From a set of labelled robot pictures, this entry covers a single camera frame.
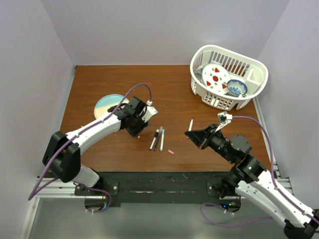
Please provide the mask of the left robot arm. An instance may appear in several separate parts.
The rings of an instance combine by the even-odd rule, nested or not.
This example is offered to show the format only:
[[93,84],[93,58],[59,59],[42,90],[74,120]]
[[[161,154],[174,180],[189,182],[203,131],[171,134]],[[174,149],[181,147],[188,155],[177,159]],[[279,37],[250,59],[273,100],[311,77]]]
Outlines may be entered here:
[[132,137],[138,136],[149,120],[158,114],[152,103],[133,97],[128,103],[120,102],[111,106],[99,118],[82,128],[63,134],[54,133],[49,141],[42,163],[67,183],[73,181],[83,184],[91,195],[99,195],[103,191],[103,183],[99,174],[81,164],[81,155],[93,144],[104,137],[125,129]]

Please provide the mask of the red-tipped white marker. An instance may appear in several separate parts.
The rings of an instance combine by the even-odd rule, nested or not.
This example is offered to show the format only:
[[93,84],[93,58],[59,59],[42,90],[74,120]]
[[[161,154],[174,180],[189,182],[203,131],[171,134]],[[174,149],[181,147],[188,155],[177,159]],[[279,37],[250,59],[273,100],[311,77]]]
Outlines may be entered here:
[[191,121],[190,121],[188,131],[191,131],[191,130],[192,130],[192,126],[193,126],[193,119],[191,119]]

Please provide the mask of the small black-tipped white marker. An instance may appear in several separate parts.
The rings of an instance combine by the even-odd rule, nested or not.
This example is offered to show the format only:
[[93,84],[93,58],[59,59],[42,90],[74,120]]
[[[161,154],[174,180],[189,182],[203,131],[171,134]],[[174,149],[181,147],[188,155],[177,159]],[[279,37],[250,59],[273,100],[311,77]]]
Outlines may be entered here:
[[150,145],[150,147],[149,147],[149,150],[152,150],[152,148],[153,148],[153,146],[154,146],[154,144],[155,144],[156,139],[157,139],[157,137],[155,136],[155,137],[153,138],[152,142],[151,142],[151,145]]

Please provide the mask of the purple pen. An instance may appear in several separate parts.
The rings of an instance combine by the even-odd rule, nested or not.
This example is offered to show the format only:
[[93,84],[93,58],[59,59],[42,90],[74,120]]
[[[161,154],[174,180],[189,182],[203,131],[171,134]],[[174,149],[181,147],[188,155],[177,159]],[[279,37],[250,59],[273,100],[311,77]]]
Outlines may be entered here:
[[161,134],[162,134],[162,130],[163,130],[163,126],[161,126],[159,128],[159,133],[158,133],[158,136],[156,138],[156,141],[155,141],[155,145],[154,145],[154,151],[156,151],[157,147],[158,147],[158,143],[160,141],[160,137],[161,137]]

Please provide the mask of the white marker with green end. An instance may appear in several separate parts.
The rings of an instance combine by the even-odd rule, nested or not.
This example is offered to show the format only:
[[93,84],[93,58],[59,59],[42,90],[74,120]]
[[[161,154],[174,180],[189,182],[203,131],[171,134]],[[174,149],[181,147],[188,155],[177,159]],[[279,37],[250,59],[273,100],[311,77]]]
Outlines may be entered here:
[[160,152],[163,151],[163,144],[164,144],[164,132],[165,132],[165,129],[163,128],[162,129],[162,132],[161,132],[161,137],[160,137]]

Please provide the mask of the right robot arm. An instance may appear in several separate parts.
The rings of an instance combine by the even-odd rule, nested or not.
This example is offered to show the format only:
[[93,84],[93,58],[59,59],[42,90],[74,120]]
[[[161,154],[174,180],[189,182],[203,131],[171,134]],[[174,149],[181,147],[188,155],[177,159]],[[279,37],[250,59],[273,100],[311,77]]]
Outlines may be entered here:
[[272,173],[250,154],[251,145],[243,135],[226,139],[216,124],[206,129],[186,131],[185,135],[199,148],[210,147],[232,168],[213,188],[221,196],[237,194],[266,212],[284,229],[289,239],[311,239],[319,229],[319,211],[295,198],[280,185]]

